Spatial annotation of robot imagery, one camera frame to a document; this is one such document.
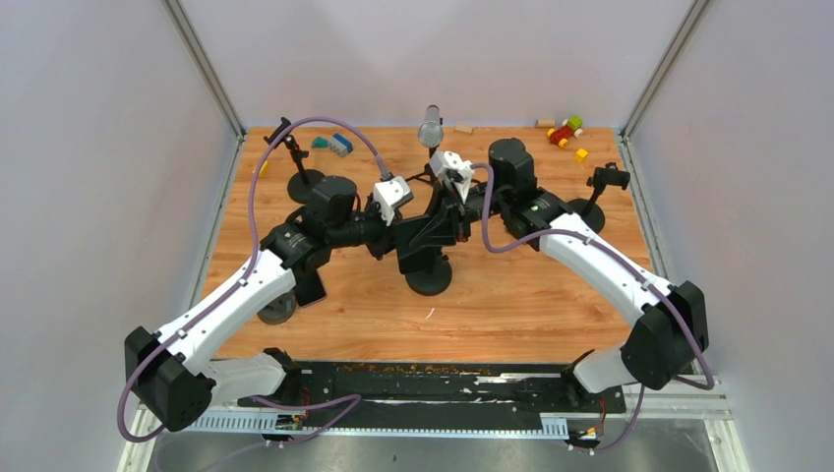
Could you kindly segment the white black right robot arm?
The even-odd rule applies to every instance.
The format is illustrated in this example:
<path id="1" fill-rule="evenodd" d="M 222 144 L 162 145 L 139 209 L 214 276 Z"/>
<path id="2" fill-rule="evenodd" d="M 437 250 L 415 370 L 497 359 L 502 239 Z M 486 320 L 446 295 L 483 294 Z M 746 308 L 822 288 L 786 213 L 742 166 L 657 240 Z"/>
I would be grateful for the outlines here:
<path id="1" fill-rule="evenodd" d="M 562 397 L 586 410 L 615 386 L 659 390 L 679 381 L 697 363 L 710 390 L 715 381 L 704 352 L 709 345 L 704 294 L 690 281 L 674 284 L 636 264 L 602 238 L 573 207 L 536 183 L 535 165 L 516 138 L 494 142 L 489 162 L 478 164 L 453 151 L 430 150 L 427 164 L 439 191 L 448 191 L 463 225 L 481 222 L 492 254 L 530 246 L 566 266 L 600 293 L 631 328 L 627 340 L 589 350 L 564 370 Z"/>

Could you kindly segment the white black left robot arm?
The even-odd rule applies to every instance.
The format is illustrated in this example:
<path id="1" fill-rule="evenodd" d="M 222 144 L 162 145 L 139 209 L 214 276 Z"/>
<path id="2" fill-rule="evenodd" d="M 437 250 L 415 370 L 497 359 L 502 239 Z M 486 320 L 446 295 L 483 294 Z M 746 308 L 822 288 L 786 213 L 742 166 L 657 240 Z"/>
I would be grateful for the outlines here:
<path id="1" fill-rule="evenodd" d="M 369 246 L 387 252 L 399 209 L 413 198 L 405 179 L 374 185 L 363 208 L 356 186 L 340 176 L 323 178 L 310 199 L 264 237 L 252 255 L 200 303 L 156 330 L 139 326 L 124 340 L 126 393 L 134 393 L 169 432 L 195 423 L 209 408 L 266 395 L 293 404 L 301 380 L 272 351 L 252 358 L 216 360 L 216 351 L 257 312 L 284 295 L 298 305 L 325 298 L 318 270 L 336 248 Z"/>

